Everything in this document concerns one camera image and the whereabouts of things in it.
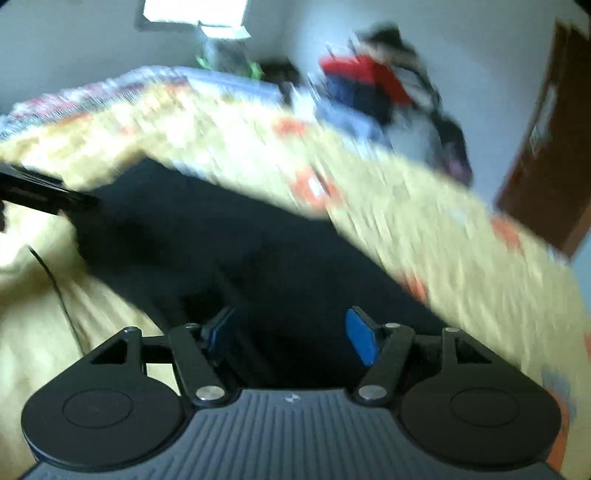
yellow blanket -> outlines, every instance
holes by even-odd
[[[280,108],[189,87],[155,85],[133,103],[0,143],[4,161],[36,166],[75,189],[112,181],[143,155],[302,215],[328,215],[417,298],[551,391],[563,432],[550,462],[571,480],[591,476],[591,322],[571,269],[541,241],[379,147]],[[30,244],[45,259],[85,351],[128,325],[159,333],[85,273],[67,219],[10,206],[8,222],[0,241]],[[25,401],[81,353],[26,249],[0,267],[0,296],[0,478],[12,479],[33,463],[19,425]],[[166,370],[152,374],[172,383]]]

clothing pile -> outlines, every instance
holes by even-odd
[[[470,186],[472,168],[461,127],[441,111],[441,97],[419,56],[403,42],[396,25],[377,26],[358,34],[346,52],[319,61],[324,74],[317,93],[320,119],[353,133],[373,132],[379,141],[410,159],[421,160]],[[361,113],[344,113],[333,105]]]

mattress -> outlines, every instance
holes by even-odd
[[[570,267],[541,240],[426,167],[302,123],[271,90],[233,91],[157,67],[131,77],[124,86],[96,84],[18,106],[3,120],[0,159],[89,189],[147,155],[300,215],[330,218],[416,298],[549,390],[563,427],[548,461],[570,480],[591,476],[591,322]],[[15,205],[7,212],[0,477],[12,479],[34,461],[20,431],[27,398],[123,327],[159,331],[85,272],[67,218]],[[80,344],[24,245],[56,276]],[[150,374],[173,383],[166,367]]]

ribbed surface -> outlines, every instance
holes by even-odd
[[[41,465],[26,480],[558,480],[543,464],[469,472],[414,447],[389,412],[343,392],[245,391],[195,415],[169,450],[132,468],[89,474]]]

metal screw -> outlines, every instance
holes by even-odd
[[[217,387],[216,385],[201,387],[196,392],[197,398],[204,401],[219,400],[225,394],[226,391],[222,387]]]
[[[364,400],[379,400],[388,395],[388,392],[384,387],[379,385],[364,385],[358,392],[359,396]]]

